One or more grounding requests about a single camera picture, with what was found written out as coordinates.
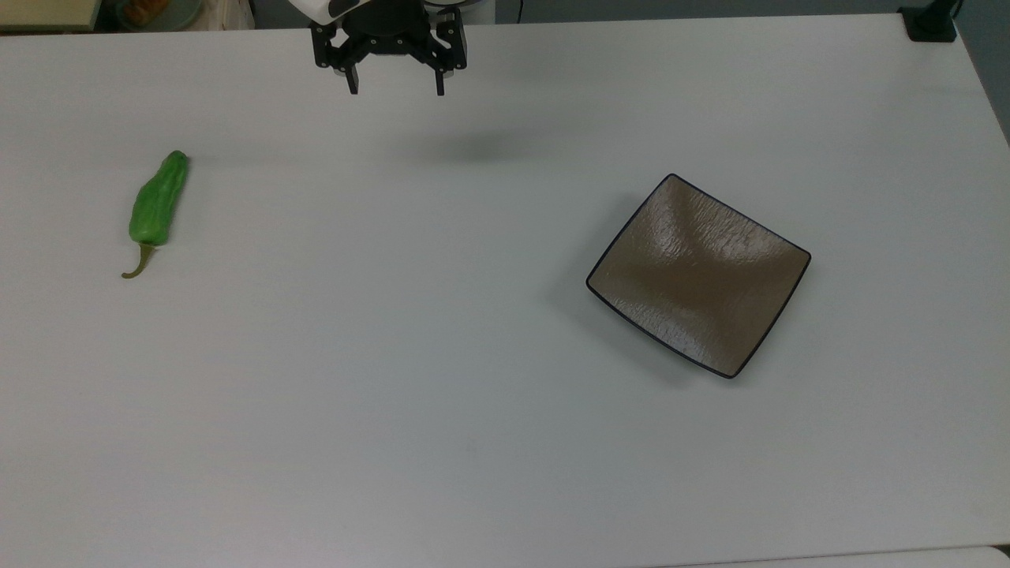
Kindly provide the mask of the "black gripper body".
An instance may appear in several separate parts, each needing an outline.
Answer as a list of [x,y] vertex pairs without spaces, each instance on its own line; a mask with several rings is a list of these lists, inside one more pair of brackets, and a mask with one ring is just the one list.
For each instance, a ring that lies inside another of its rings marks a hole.
[[315,65],[347,73],[368,55],[409,55],[439,73],[468,67],[466,1],[317,1]]

